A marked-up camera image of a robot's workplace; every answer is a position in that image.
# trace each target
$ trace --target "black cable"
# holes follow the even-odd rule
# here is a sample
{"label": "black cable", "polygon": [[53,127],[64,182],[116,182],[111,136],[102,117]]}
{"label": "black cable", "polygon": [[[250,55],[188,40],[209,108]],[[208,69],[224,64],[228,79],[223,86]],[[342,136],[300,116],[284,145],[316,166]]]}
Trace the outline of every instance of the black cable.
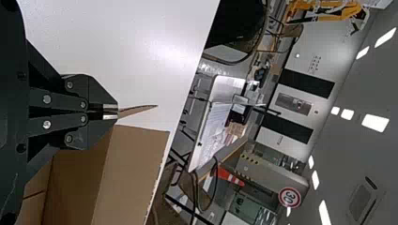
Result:
{"label": "black cable", "polygon": [[299,38],[301,38],[301,36],[298,37],[298,38],[295,40],[295,42],[293,42],[293,44],[292,44],[287,50],[285,50],[285,51],[279,52],[279,51],[272,51],[272,50],[258,50],[258,52],[259,52],[259,53],[260,53],[260,52],[261,52],[261,53],[289,53],[289,51],[293,49],[293,47],[295,46],[295,44],[297,44],[297,42],[299,42]]}
{"label": "black cable", "polygon": [[205,208],[202,208],[202,205],[199,203],[199,183],[198,183],[199,180],[197,178],[197,173],[193,172],[193,175],[196,177],[196,181],[197,181],[197,183],[196,183],[196,196],[197,196],[197,200],[198,200],[197,205],[198,205],[199,212],[201,212],[201,213],[204,213],[205,211],[207,211],[207,209],[214,203],[214,200],[216,198],[217,186],[219,183],[219,161],[217,160],[216,157],[213,157],[213,159],[216,162],[214,163],[213,167],[211,168],[210,174],[214,174],[214,172],[216,173],[215,174],[215,179],[216,179],[215,182],[216,183],[214,185],[213,195],[211,196],[210,203]]}
{"label": "black cable", "polygon": [[[296,25],[295,26],[295,28],[293,28],[292,30],[291,30],[291,32],[292,31],[294,31],[294,30],[296,30],[298,27],[300,27],[300,24],[298,24],[298,25]],[[285,33],[283,33],[283,34],[274,34],[275,36],[281,36],[281,35],[284,35]],[[295,41],[293,42],[293,44],[287,49],[287,50],[285,50],[285,51],[273,51],[273,50],[258,50],[258,52],[260,53],[289,53],[290,52],[290,50],[292,50],[293,49],[293,47],[297,44],[297,42],[299,42],[299,39],[301,38],[301,36],[299,36],[299,37],[296,37],[296,39],[295,39]]]}
{"label": "black cable", "polygon": [[193,204],[193,209],[191,212],[191,222],[190,225],[193,225],[194,219],[196,218],[196,195],[195,195],[195,181],[194,181],[194,177],[191,175],[191,182],[192,182],[192,195],[193,195],[193,199],[192,199],[192,204]]}
{"label": "black cable", "polygon": [[210,60],[210,61],[213,61],[213,62],[216,62],[216,63],[220,63],[220,64],[223,64],[223,65],[234,66],[236,64],[239,64],[239,63],[245,61],[246,59],[251,57],[253,54],[255,54],[255,52],[257,51],[258,46],[260,45],[260,43],[261,43],[261,41],[263,39],[263,35],[266,33],[267,26],[268,26],[268,20],[269,20],[269,14],[270,14],[270,12],[268,11],[268,0],[267,0],[267,3],[265,5],[263,4],[263,7],[265,9],[263,27],[261,29],[259,38],[257,39],[256,43],[254,44],[253,48],[251,49],[251,51],[248,54],[246,54],[243,58],[241,58],[241,59],[239,59],[237,61],[226,61],[226,60],[223,60],[223,59],[221,59],[219,57],[216,57],[216,56],[213,56],[211,54],[204,53],[204,52],[202,53],[202,57],[204,59],[207,59],[207,60]]}

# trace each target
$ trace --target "yellow object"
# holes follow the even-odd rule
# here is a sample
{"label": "yellow object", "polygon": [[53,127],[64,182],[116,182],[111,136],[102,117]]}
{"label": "yellow object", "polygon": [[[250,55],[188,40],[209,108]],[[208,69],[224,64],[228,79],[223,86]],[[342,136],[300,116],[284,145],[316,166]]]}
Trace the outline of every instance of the yellow object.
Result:
{"label": "yellow object", "polygon": [[[312,10],[319,7],[322,11],[316,16],[316,21],[345,21],[362,11],[362,6],[357,1],[345,3],[344,1],[312,1],[310,3],[303,0],[297,0],[288,7],[288,16],[292,18],[298,10]],[[341,8],[332,13],[328,11],[334,8]]]}

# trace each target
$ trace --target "cardboard box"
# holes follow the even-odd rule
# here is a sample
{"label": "cardboard box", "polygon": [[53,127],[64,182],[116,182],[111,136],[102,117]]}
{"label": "cardboard box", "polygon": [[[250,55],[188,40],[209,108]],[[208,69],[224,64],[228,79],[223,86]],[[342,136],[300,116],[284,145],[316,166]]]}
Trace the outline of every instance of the cardboard box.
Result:
{"label": "cardboard box", "polygon": [[45,200],[46,192],[24,199],[15,225],[41,225]]}
{"label": "cardboard box", "polygon": [[114,126],[93,149],[58,152],[42,224],[144,224],[168,136]]}
{"label": "cardboard box", "polygon": [[23,198],[26,199],[30,196],[36,195],[40,192],[47,190],[50,170],[53,162],[50,161],[44,167],[42,167],[38,173],[25,185]]}

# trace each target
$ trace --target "red circle sign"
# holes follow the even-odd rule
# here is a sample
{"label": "red circle sign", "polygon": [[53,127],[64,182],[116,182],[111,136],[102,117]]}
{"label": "red circle sign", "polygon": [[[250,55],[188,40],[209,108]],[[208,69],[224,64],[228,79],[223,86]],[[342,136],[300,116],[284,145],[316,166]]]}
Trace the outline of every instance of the red circle sign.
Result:
{"label": "red circle sign", "polygon": [[292,187],[285,187],[279,192],[279,202],[284,207],[297,208],[301,205],[301,195]]}

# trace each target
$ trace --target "ceiling light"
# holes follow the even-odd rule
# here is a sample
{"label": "ceiling light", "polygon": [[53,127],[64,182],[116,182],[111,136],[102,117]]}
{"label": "ceiling light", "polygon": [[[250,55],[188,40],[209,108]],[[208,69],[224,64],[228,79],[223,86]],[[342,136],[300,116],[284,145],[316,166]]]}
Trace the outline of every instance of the ceiling light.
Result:
{"label": "ceiling light", "polygon": [[387,32],[384,36],[380,37],[377,42],[375,43],[375,48],[377,48],[378,46],[384,44],[386,41],[388,41],[389,39],[392,38],[392,36],[394,36],[395,31],[396,31],[396,27],[392,28],[389,32]]}
{"label": "ceiling light", "polygon": [[308,166],[310,167],[310,169],[313,168],[315,162],[314,162],[314,158],[313,156],[310,156],[310,158],[308,158]]}
{"label": "ceiling light", "polygon": [[319,177],[317,171],[313,172],[313,185],[314,185],[314,190],[317,190],[319,187]]}
{"label": "ceiling light", "polygon": [[362,125],[378,132],[383,132],[389,121],[390,119],[388,118],[366,114],[362,121]]}
{"label": "ceiling light", "polygon": [[369,46],[362,49],[360,52],[357,54],[357,59],[361,59],[365,54],[367,54],[369,51]]}
{"label": "ceiling light", "polygon": [[322,200],[321,204],[319,204],[319,215],[321,216],[322,225],[331,225],[325,200]]}
{"label": "ceiling light", "polygon": [[335,106],[331,109],[330,113],[337,115],[337,114],[339,114],[339,112],[340,112],[340,108]]}
{"label": "ceiling light", "polygon": [[354,116],[354,111],[344,109],[341,116],[343,119],[351,120],[352,116]]}

